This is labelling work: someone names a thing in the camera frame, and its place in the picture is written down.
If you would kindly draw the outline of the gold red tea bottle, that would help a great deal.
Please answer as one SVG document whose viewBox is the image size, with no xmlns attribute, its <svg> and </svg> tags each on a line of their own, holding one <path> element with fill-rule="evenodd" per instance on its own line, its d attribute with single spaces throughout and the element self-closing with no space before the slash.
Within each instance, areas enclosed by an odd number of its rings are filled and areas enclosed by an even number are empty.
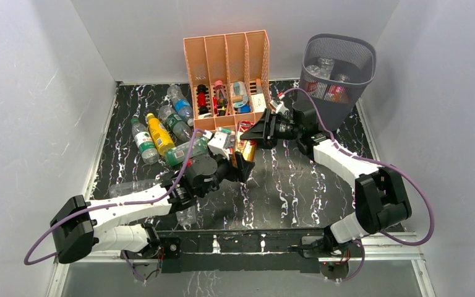
<svg viewBox="0 0 475 297">
<path fill-rule="evenodd" d="M 251 123 L 251 124 L 253 123 L 252 121 L 239 121 L 238 124 L 240 122 L 245 122 L 245 123 L 248 122 L 248 123 Z M 257 143 L 256 143 L 256 141 L 253 141 L 253 140 L 242 140 L 241 136 L 246 131 L 244 131 L 244 132 L 239 131 L 238 124 L 237 124 L 237 129 L 236 129 L 236 140 L 235 140 L 235 145 L 234 145 L 234 153 L 235 152 L 241 152 L 243 154 L 244 158 L 247 161 L 254 161 L 255 160 L 255 152 L 256 152 L 256 149 L 257 149 Z M 236 165 L 236 160 L 234 158 L 234 154 L 232 156 L 232 164 L 233 164 L 233 166 Z"/>
</svg>

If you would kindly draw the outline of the red label bottle red cap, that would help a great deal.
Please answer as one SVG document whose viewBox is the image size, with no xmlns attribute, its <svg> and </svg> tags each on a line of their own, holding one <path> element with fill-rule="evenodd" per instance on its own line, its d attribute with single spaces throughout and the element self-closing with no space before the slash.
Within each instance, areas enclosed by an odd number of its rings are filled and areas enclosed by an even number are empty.
<svg viewBox="0 0 475 297">
<path fill-rule="evenodd" d="M 304 81 L 302 88 L 311 96 L 317 97 L 319 94 L 319 85 L 320 82 L 318 81 Z"/>
</svg>

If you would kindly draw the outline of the red label cola bottle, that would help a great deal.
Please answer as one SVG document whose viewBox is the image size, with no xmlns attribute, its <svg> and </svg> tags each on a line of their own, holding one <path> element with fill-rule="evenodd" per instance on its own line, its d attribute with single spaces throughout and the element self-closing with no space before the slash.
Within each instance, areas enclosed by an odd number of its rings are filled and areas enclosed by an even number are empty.
<svg viewBox="0 0 475 297">
<path fill-rule="evenodd" d="M 350 78 L 345 74 L 334 76 L 335 82 L 350 82 Z M 330 85 L 325 93 L 325 99 L 335 103 L 348 103 L 347 88 L 340 85 Z"/>
</svg>

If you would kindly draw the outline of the clear bottle white label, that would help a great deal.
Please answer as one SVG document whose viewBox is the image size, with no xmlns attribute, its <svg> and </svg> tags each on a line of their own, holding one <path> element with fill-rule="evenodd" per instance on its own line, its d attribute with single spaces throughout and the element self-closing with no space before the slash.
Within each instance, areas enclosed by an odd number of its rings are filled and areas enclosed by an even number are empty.
<svg viewBox="0 0 475 297">
<path fill-rule="evenodd" d="M 332 80 L 334 67 L 334 59 L 318 58 L 315 64 L 307 65 L 305 69 L 314 78 Z"/>
</svg>

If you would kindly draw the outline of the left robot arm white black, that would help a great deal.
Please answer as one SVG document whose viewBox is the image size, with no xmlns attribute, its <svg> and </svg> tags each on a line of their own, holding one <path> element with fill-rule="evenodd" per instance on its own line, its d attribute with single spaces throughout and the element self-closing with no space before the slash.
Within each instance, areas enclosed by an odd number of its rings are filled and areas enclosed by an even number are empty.
<svg viewBox="0 0 475 297">
<path fill-rule="evenodd" d="M 224 180 L 246 182 L 254 159 L 241 152 L 230 159 L 206 153 L 191 158 L 184 170 L 164 174 L 148 189 L 105 200 L 71 197 L 49 223 L 57 260 L 71 264 L 92 252 L 115 250 L 157 255 L 159 239 L 149 226 L 135 221 L 187 210 L 219 190 Z"/>
</svg>

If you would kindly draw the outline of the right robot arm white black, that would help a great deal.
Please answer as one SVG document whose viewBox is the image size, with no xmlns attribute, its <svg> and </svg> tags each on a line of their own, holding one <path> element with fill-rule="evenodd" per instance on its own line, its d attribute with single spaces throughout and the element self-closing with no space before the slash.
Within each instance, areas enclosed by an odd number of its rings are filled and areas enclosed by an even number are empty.
<svg viewBox="0 0 475 297">
<path fill-rule="evenodd" d="M 388 166 L 355 159 L 320 130 L 316 110 L 308 103 L 296 104 L 292 119 L 265 110 L 241 139 L 263 149 L 272 149 L 279 140 L 295 140 L 303 155 L 354 189 L 355 211 L 326 226 L 322 238 L 289 247 L 291 252 L 340 256 L 354 240 L 379 233 L 412 215 L 402 176 Z"/>
</svg>

